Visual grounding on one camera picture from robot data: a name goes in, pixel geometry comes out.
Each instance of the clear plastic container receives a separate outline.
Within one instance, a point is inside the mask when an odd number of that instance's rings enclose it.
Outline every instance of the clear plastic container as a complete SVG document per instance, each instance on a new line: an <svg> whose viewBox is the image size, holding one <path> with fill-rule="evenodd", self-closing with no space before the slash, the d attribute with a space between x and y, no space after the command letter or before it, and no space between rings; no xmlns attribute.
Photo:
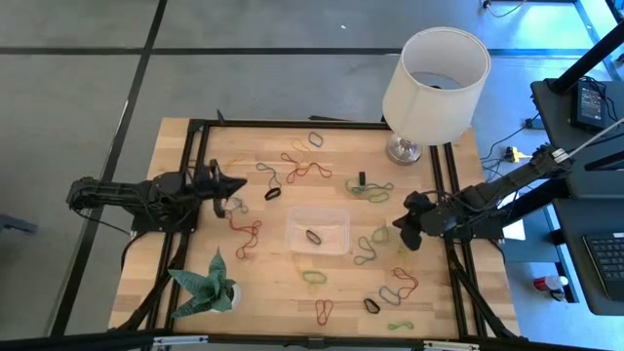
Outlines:
<svg viewBox="0 0 624 351"><path fill-rule="evenodd" d="M303 254L346 254L349 252L350 216L346 210L296 207L289 210L286 242L290 250ZM321 244L306 236L310 230Z"/></svg>

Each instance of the lamp base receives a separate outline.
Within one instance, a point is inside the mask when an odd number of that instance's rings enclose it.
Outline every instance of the lamp base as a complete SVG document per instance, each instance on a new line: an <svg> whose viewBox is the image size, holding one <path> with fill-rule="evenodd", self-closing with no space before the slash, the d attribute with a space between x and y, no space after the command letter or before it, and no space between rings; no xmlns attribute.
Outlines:
<svg viewBox="0 0 624 351"><path fill-rule="evenodd" d="M422 147L393 134L388 139L386 155L397 165L408 166L418 161L422 155Z"/></svg>

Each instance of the gray floor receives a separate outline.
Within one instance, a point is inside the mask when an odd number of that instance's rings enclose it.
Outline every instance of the gray floor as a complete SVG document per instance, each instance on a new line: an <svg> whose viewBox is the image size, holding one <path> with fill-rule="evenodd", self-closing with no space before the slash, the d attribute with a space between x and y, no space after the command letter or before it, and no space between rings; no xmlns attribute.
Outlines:
<svg viewBox="0 0 624 351"><path fill-rule="evenodd" d="M0 46L144 44L157 1L0 1ZM513 4L496 5L499 12ZM400 47L436 25L477 34L489 48L589 48L572 5L528 3L495 19L479 1L170 1L157 47ZM311 114L376 120L397 57L152 57L115 179L144 178L162 117L301 119ZM529 83L556 77L576 58L493 58L475 113L479 150L535 114ZM82 221L64 204L68 185L101 171L138 57L0 56L0 213L40 225L35 236L0 235L0 339L46 333ZM609 79L600 65L592 75ZM503 146L530 153L547 140L525 131ZM501 167L508 172L513 166ZM104 219L130 218L106 210ZM96 244L68 331L107 326L127 239L106 228ZM592 315L527 289L554 267L508 267L523 335L570 345L623 348L623 318ZM588 331L591 324L592 338ZM235 345L213 349L239 349ZM277 347L258 347L275 349Z"/></svg>

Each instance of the wooden tabletop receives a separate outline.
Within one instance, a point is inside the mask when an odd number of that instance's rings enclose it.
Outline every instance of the wooden tabletop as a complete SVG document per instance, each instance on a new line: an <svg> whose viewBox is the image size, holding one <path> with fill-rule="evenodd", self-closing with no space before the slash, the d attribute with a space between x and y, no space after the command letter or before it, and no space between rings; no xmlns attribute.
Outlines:
<svg viewBox="0 0 624 351"><path fill-rule="evenodd" d="M177 171L184 145L188 119L165 118L156 141L148 178ZM449 283L449 268L443 241L423 237L420 250L402 253L398 230L390 230L390 242L373 244L377 259L355 265L353 258L366 254L358 247L358 238L371 236L382 225L404 215L403 201L412 191L435 189L428 148L411 166L391 163L384 152L390 131L317 130L324 138L321 148L307 142L311 130L277 128L212 127L205 162L216 158L228 176L244 177L249 182L236 196L249 207L247 214L234 213L235 225L251 225L261 220L258 244L249 249L249 257L239 259L236 250L249 240L246 233L232 231L226 219L215 217L212 202L201 208L197 231L192 234L185 270L205 275L219 247L227 265L228 278L242 288L242 300L233 311L223 314L201 313L175 321L176 332L258 334L258 335L331 335L367 337L456 338L457 326ZM302 140L311 150L296 151L292 143ZM446 189L450 189L444 149L439 148ZM332 171L324 178L314 169L307 176L286 183L293 165L280 159L282 152L295 160L309 157ZM474 133L468 131L453 144L453 153L461 187L483 181L483 173ZM284 184L282 195L265 201L271 174L259 172L263 162L274 167ZM344 182L364 171L367 182L391 181L395 188L390 200L371 203L347 192ZM286 223L292 207L344 209L350 214L350 249L345 255L311 255L291 252L286 245ZM126 321L151 289L163 243L162 233L150 233L137 240L128 252L126 266L110 326ZM480 291L505 325L518 332L516 315L509 292L505 266L500 252L489 242L474 240L473 256ZM379 298L383 285L396 290L406 285L393 277L391 270L403 267L418 280L418 288L400 306ZM301 279L304 270L319 270L327 275L323 285L310 285ZM470 299L464 295L468 328L475 332ZM190 297L182 290L179 304ZM363 304L372 298L381 307L377 315L368 313ZM328 323L317 324L315 301L331 299L333 311ZM159 311L158 326L164 325L169 292L165 291ZM392 323L412 321L413 330L389 331Z"/></svg>

